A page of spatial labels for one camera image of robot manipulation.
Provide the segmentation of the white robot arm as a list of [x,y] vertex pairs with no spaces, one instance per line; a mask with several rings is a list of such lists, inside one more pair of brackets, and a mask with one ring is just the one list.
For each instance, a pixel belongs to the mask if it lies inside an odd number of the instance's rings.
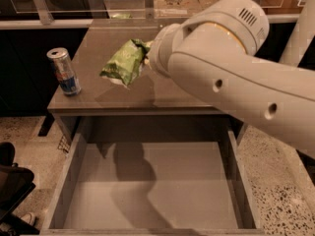
[[315,74],[255,54],[269,20],[252,0],[220,0],[163,28],[150,66],[189,94],[312,157]]

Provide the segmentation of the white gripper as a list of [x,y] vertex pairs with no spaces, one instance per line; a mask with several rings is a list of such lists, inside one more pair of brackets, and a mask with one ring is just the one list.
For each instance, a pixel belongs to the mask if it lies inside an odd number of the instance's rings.
[[153,40],[151,49],[142,64],[149,66],[158,74],[168,78],[168,59],[172,53],[173,39],[179,30],[180,24],[172,24],[163,28]]

